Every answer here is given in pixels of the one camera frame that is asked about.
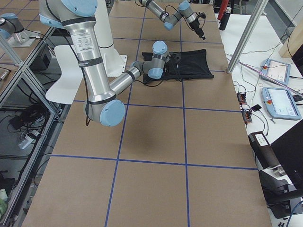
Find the white table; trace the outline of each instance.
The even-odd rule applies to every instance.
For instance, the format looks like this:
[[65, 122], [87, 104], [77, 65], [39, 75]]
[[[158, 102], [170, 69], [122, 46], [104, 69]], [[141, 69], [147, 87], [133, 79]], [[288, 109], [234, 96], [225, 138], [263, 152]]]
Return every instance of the white table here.
[[[244, 28], [249, 18], [250, 15], [231, 15], [226, 29], [224, 31], [220, 31], [220, 35], [224, 44], [225, 53], [228, 59], [231, 58], [230, 54], [234, 53], [234, 50], [237, 47], [237, 44], [240, 40], [240, 37], [244, 31]], [[280, 39], [275, 33], [274, 29], [272, 28], [269, 20], [266, 18], [266, 16], [261, 16], [243, 53], [247, 53], [250, 51], [266, 51], [276, 47], [279, 44], [279, 42]], [[277, 61], [282, 61], [286, 63], [293, 63], [292, 59], [290, 58], [280, 57], [278, 51], [280, 50], [281, 46], [282, 44], [280, 43], [280, 45], [277, 48], [275, 48], [274, 50], [270, 50], [268, 52], [255, 52], [255, 53], [242, 54], [240, 57], [240, 61], [252, 66], [262, 66], [264, 64], [264, 61], [272, 54], [270, 56], [271, 59], [275, 59]], [[283, 135], [286, 131], [292, 128], [295, 124], [297, 124], [298, 121], [274, 119], [275, 122], [274, 123], [271, 120], [272, 117], [266, 111], [266, 107], [263, 101], [261, 100], [261, 90], [263, 87], [280, 87], [280, 86], [262, 79], [259, 79], [258, 81], [258, 74], [252, 72], [251, 70], [247, 69], [244, 66], [242, 67], [242, 72], [243, 72], [243, 76], [241, 74], [241, 65], [238, 64], [234, 69], [234, 71], [232, 72], [232, 78], [235, 81], [234, 84], [237, 84], [238, 82], [239, 84], [243, 85], [247, 91], [254, 90], [254, 87], [248, 84], [247, 82], [253, 85], [257, 85], [255, 97], [253, 98], [253, 94], [254, 94], [253, 92], [248, 92], [246, 100], [251, 107], [256, 104], [259, 104], [262, 107], [261, 111], [266, 117], [269, 126], [269, 132], [266, 138], [269, 141], [269, 143], [272, 143], [281, 135]], [[291, 65], [290, 75], [293, 77], [299, 77], [299, 78], [302, 77], [299, 70], [294, 64]], [[288, 86], [295, 90], [303, 89], [303, 80], [289, 79]], [[239, 91], [244, 91], [244, 88], [239, 87]], [[298, 106], [298, 109], [301, 115], [303, 116], [303, 106]], [[254, 114], [259, 116], [265, 122], [265, 119], [260, 112], [257, 111]], [[248, 135], [252, 132], [261, 131], [263, 129], [263, 123], [261, 122], [261, 120], [259, 120], [255, 116], [252, 116], [252, 120], [253, 123], [250, 123], [247, 126]], [[273, 227], [276, 227], [280, 222], [282, 223], [285, 222], [284, 226], [286, 226], [287, 221], [284, 221], [283, 219], [276, 219], [270, 210], [269, 213], [271, 216], [271, 222]], [[303, 215], [292, 216], [289, 227], [301, 227], [302, 225], [303, 225]]]

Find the blue cable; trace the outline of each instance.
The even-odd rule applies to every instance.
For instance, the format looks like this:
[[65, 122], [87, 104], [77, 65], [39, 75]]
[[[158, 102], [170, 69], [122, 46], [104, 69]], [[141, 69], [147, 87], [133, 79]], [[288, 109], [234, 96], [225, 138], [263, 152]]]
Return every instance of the blue cable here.
[[302, 203], [303, 203], [303, 201], [300, 201], [300, 202], [293, 208], [293, 210], [292, 210], [292, 212], [291, 212], [291, 214], [290, 214], [290, 216], [289, 216], [289, 219], [288, 219], [288, 221], [287, 221], [286, 227], [288, 227], [289, 222], [290, 222], [290, 219], [291, 219], [292, 215], [294, 214], [295, 209], [297, 209], [297, 207], [298, 207], [300, 204], [302, 204]]

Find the black cloth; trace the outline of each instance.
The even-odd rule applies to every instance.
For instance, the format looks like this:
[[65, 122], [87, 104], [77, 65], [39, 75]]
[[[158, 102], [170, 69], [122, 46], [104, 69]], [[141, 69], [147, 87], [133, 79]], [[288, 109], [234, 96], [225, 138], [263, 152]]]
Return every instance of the black cloth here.
[[[151, 61], [153, 53], [142, 53], [145, 61]], [[152, 79], [148, 75], [143, 76], [143, 82], [149, 83], [155, 80], [168, 79], [212, 79], [207, 61], [206, 49], [188, 52], [171, 52], [170, 60], [163, 69], [163, 74], [160, 79]]]

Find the green object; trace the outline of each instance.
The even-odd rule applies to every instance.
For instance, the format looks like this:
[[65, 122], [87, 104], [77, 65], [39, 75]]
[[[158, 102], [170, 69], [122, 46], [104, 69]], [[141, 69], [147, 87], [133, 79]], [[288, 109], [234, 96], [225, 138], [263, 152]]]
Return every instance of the green object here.
[[3, 214], [6, 212], [7, 208], [8, 208], [7, 203], [2, 199], [0, 199], [0, 219], [3, 216]]

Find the white tablet with blue border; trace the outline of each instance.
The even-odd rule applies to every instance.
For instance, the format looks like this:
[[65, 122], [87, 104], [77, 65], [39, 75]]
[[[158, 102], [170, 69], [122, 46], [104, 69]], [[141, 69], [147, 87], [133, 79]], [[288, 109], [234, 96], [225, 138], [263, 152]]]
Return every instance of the white tablet with blue border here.
[[261, 72], [280, 82], [281, 84], [287, 85], [289, 81], [289, 74], [290, 74], [290, 65], [283, 63], [281, 61], [276, 61], [273, 59], [267, 59], [264, 63]]
[[262, 97], [268, 113], [273, 118], [299, 120], [300, 112], [289, 90], [285, 88], [262, 88]]

